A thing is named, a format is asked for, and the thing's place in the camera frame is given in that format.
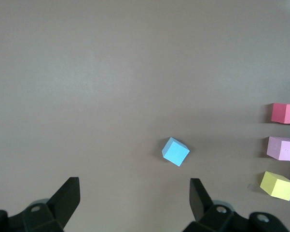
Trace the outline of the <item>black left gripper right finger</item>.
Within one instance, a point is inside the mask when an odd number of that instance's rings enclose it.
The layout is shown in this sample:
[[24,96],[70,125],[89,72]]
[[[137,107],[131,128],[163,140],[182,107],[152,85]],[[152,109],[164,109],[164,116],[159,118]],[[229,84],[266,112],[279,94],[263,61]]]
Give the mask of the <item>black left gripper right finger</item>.
[[190,179],[190,207],[195,218],[186,232],[286,232],[287,227],[275,216],[253,212],[249,218],[230,207],[214,203],[199,178]]

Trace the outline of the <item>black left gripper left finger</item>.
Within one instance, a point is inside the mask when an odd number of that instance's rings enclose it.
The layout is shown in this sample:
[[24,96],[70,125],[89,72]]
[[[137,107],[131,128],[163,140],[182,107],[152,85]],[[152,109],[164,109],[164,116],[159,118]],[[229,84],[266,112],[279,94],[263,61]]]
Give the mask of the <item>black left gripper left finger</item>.
[[80,203],[80,181],[70,177],[47,202],[12,217],[0,210],[0,232],[62,232]]

